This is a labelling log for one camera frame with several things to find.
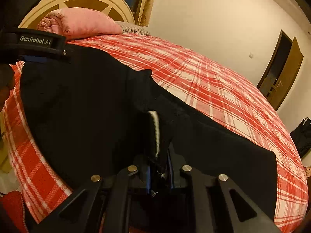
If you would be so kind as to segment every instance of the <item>black bag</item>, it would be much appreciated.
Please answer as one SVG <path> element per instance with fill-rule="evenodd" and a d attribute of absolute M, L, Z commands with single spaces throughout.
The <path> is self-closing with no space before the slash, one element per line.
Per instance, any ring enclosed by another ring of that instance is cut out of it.
<path fill-rule="evenodd" d="M 291 138 L 297 148 L 300 158 L 302 158 L 311 148 L 311 120 L 305 118 L 290 133 Z"/>

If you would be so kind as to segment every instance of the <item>door handle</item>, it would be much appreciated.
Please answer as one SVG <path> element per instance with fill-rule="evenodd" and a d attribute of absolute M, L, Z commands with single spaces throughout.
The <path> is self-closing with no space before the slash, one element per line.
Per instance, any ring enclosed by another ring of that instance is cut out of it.
<path fill-rule="evenodd" d="M 281 83 L 281 80 L 280 80 L 279 84 L 277 85 L 277 88 L 280 87 L 280 86 L 281 87 L 283 86 L 283 84 Z"/>

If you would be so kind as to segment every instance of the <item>blue strip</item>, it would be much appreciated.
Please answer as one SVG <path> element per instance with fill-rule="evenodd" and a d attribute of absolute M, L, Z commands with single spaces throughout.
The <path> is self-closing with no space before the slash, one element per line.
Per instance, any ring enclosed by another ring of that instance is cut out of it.
<path fill-rule="evenodd" d="M 172 167 L 172 162 L 171 162 L 171 156 L 169 153 L 169 150 L 167 151 L 167 160 L 169 162 L 169 173 L 170 173 L 170 180 L 171 180 L 171 189 L 174 188 L 174 183 L 173 183 L 173 178 L 174 178 L 174 173 L 173 173 L 173 167 Z"/>
<path fill-rule="evenodd" d="M 149 194 L 150 193 L 150 166 L 148 166 L 148 169 L 147 169 L 147 180 L 146 180 L 147 184 L 146 184 L 146 188 L 147 188 L 147 193 Z"/>
<path fill-rule="evenodd" d="M 48 60 L 48 58 L 45 57 L 28 56 L 28 55 L 23 55 L 23 58 L 25 61 L 39 62 L 39 63 L 45 63 Z"/>

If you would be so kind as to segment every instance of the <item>white wall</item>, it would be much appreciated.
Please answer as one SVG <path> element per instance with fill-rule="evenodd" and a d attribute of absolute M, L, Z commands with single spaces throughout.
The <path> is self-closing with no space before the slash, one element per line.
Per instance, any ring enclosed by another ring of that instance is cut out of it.
<path fill-rule="evenodd" d="M 302 118 L 311 117 L 311 41 L 273 0 L 155 0 L 148 28 L 235 70 L 255 86 L 280 30 L 295 36 L 304 60 L 278 113 L 290 132 Z"/>

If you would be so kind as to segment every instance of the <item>red plaid bedspread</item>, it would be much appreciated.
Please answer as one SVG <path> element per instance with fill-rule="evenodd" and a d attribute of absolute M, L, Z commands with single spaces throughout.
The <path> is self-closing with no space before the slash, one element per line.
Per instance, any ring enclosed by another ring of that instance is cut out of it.
<path fill-rule="evenodd" d="M 192 50 L 152 36 L 106 35 L 70 43 L 102 49 L 135 70 L 151 69 L 154 80 L 185 103 L 273 151 L 278 172 L 274 222 L 283 232 L 299 225 L 308 203 L 301 160 L 278 114 L 248 80 Z M 22 66 L 22 62 L 13 66 L 16 87 L 3 113 L 11 164 L 26 204 L 40 222 L 71 190 L 45 161 L 27 126 L 20 97 Z"/>

